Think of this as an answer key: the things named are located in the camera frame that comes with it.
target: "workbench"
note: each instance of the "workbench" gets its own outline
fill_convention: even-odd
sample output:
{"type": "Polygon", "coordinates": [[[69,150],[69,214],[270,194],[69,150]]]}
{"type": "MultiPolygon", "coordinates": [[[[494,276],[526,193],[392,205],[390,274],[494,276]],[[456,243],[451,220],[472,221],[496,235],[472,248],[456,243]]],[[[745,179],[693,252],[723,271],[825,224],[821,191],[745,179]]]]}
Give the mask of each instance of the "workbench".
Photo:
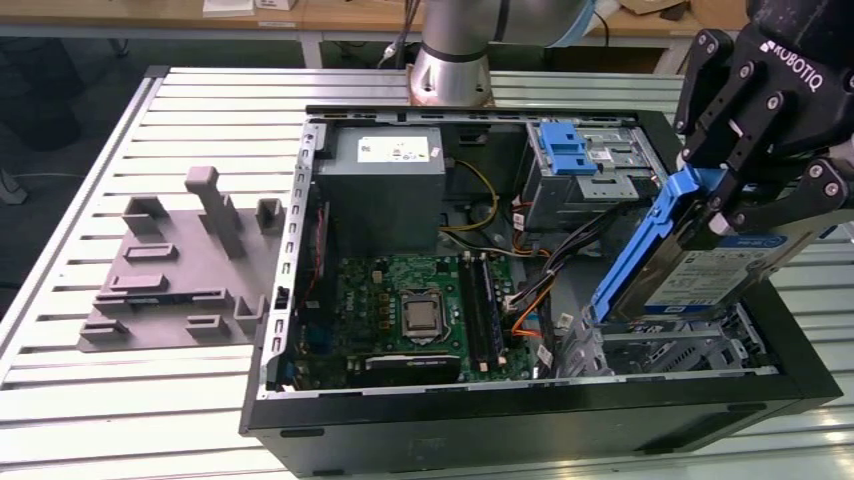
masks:
{"type": "MultiPolygon", "coordinates": [[[[679,77],[495,72],[500,107],[658,109],[679,77]]],[[[238,435],[251,346],[79,353],[77,332],[119,250],[131,195],[198,209],[183,180],[212,165],[238,207],[286,204],[307,104],[403,105],[402,72],[152,68],[0,322],[0,479],[290,478],[238,435]]],[[[845,397],[690,455],[383,478],[851,478],[854,244],[841,228],[774,283],[845,397]]]]}
{"type": "MultiPolygon", "coordinates": [[[[0,36],[295,40],[307,68],[322,68],[320,42],[391,42],[403,6],[395,0],[299,0],[291,11],[256,9],[254,16],[203,18],[203,0],[27,0],[0,2],[0,36]]],[[[703,28],[690,14],[678,22],[622,9],[607,18],[610,45],[665,50],[655,73],[677,73],[691,39],[703,28]]],[[[420,41],[422,15],[410,39],[420,41]]],[[[577,43],[603,46],[597,28],[577,43]]]]}

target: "blue plastic latch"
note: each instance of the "blue plastic latch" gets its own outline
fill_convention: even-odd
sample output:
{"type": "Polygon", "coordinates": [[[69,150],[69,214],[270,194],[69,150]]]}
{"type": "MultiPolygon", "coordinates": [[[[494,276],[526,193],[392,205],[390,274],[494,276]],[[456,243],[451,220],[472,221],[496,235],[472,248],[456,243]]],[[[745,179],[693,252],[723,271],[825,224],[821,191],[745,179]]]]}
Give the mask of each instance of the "blue plastic latch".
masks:
{"type": "Polygon", "coordinates": [[[571,123],[540,123],[539,140],[554,175],[595,175],[599,167],[587,159],[587,141],[571,123]]]}

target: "connector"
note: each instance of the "connector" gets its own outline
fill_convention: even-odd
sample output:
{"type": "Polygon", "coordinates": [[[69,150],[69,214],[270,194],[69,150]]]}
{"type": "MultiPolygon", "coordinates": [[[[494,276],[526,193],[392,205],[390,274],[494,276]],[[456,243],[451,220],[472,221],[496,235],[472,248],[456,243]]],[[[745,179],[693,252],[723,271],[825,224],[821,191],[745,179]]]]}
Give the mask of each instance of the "connector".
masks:
{"type": "Polygon", "coordinates": [[[380,68],[383,66],[383,63],[386,63],[386,61],[390,58],[392,58],[396,54],[398,54],[398,42],[391,42],[386,47],[386,50],[383,51],[383,58],[379,60],[379,63],[376,64],[376,68],[380,68]]]}

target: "hard drive label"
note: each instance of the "hard drive label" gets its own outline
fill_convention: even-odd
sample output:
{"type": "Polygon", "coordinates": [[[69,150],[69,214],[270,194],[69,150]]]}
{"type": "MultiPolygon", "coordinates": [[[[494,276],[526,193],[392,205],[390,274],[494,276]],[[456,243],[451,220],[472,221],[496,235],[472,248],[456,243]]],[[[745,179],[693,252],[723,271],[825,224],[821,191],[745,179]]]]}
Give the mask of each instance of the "hard drive label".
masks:
{"type": "Polygon", "coordinates": [[[786,240],[781,235],[734,236],[714,250],[689,252],[647,300],[646,311],[678,314],[711,308],[786,240]]]}

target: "power supply label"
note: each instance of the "power supply label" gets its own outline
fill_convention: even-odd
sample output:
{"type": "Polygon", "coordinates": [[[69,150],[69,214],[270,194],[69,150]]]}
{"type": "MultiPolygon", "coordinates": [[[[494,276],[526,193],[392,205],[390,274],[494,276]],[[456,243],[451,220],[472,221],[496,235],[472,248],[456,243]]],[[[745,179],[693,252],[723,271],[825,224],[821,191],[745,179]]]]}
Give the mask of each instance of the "power supply label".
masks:
{"type": "Polygon", "coordinates": [[[362,137],[359,163],[412,163],[430,161],[427,137],[362,137]]]}
{"type": "Polygon", "coordinates": [[[689,252],[647,300],[647,313],[694,313],[711,308],[786,240],[782,235],[734,236],[714,250],[689,252]]]}

